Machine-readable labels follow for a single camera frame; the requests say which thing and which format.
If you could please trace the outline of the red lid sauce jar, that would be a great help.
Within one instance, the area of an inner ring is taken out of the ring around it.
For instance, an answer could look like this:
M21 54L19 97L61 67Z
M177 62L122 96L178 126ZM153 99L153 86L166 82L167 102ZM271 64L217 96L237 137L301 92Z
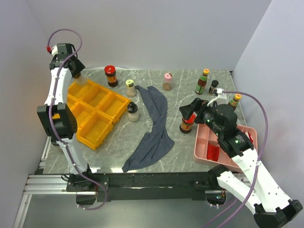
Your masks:
M182 133L190 133L192 126L194 124L195 118L196 118L195 114L192 114L189 119L182 118L182 122L180 124L180 131Z
M116 77L116 68L113 65L107 65L104 68L104 73L107 77L107 82L110 87L116 87L118 85L118 79Z

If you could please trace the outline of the black lid spice jar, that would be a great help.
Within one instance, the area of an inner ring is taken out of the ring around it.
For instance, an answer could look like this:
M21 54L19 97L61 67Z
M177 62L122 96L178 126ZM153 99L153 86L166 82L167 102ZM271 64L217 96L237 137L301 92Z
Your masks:
M81 73L77 74L74 77L74 81L81 87L84 87L87 84L87 79L84 76L82 76Z

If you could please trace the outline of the black cap salt grinder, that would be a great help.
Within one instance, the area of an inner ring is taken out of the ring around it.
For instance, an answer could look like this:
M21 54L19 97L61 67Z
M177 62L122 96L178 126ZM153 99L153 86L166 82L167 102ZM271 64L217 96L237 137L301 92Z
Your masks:
M127 106L128 120L136 122L139 119L138 106L134 102L130 102Z

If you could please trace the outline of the yellow-green lid spice shaker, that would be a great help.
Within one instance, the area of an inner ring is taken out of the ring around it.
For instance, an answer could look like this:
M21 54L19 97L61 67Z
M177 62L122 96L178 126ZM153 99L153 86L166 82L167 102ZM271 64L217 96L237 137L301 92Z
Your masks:
M128 97L134 97L136 96L136 89L134 86L134 81L131 79L126 80L126 95Z

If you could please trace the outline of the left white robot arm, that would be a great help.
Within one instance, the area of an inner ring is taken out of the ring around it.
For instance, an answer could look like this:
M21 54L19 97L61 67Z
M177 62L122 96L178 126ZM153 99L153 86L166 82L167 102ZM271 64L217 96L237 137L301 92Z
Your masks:
M37 114L51 142L63 151L69 173L82 175L78 185L89 191L94 187L95 179L85 174L89 171L89 165L77 144L77 121L67 104L70 81L79 78L85 66L78 59L73 44L57 44L53 48L48 47L48 51L53 57L49 64L51 83L47 99L44 105L37 107Z

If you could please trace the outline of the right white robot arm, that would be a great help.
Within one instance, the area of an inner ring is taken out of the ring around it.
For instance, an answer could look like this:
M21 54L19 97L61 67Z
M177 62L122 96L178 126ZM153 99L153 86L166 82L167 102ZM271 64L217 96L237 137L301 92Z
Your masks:
M238 165L251 183L247 186L226 166L209 170L208 184L213 189L224 188L245 205L260 228L281 228L303 209L300 201L291 199L275 182L258 158L258 153L237 127L237 115L227 104L209 106L206 100L196 98L179 108L185 120L196 113L197 124L205 124L216 136L218 145Z

